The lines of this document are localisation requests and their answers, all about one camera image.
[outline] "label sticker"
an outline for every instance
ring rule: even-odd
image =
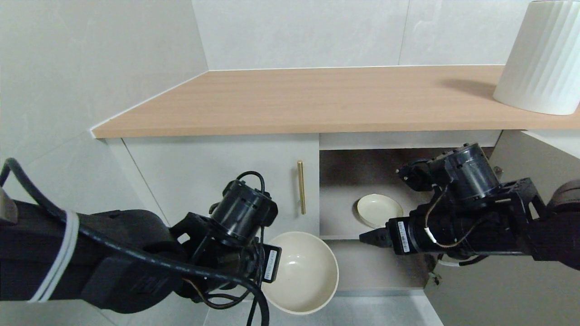
[[[276,250],[270,250],[268,255],[268,264],[266,265],[266,273],[264,274],[265,280],[272,280],[272,274],[274,273],[274,266],[276,265],[276,256],[278,252]]]
[[[407,232],[405,232],[405,223],[403,221],[399,221],[399,234],[401,235],[401,243],[403,244],[403,251],[409,252],[411,249],[409,248],[409,241],[407,241]]]

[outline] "white lampshade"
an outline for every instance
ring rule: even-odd
[[[528,111],[566,115],[580,103],[580,1],[533,1],[494,98]]]

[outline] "cabinet handle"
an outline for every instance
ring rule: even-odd
[[[306,214],[306,194],[304,193],[304,163],[298,160],[298,187],[300,188],[300,211]]]

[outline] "white plate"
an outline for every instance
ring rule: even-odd
[[[379,229],[392,218],[403,216],[403,208],[385,195],[370,194],[358,200],[357,211],[363,223]]]

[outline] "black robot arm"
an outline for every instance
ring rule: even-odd
[[[416,191],[434,190],[432,200],[360,241],[398,255],[530,255],[580,269],[580,180],[561,186],[546,206],[529,178],[500,183],[478,144],[415,161],[397,174]]]
[[[264,227],[274,222],[278,208],[259,173],[248,171],[231,181],[210,217],[189,213],[169,229],[143,210],[65,212],[13,158],[0,172],[0,186],[10,172],[37,204],[13,201],[0,187],[0,300],[82,299],[102,309],[135,313],[171,292],[214,309],[233,307],[252,293],[262,325],[269,324],[260,285],[275,280],[264,280],[263,271],[268,264],[277,270],[277,262],[268,262],[264,251],[281,249],[263,243]],[[261,188],[247,186],[242,181],[247,175],[257,176]],[[70,234],[78,236],[67,236],[75,227]],[[184,234],[189,239],[178,241]],[[64,272],[58,276],[60,269]],[[213,293],[238,285],[247,290],[243,296]],[[212,298],[229,302],[217,304]]]

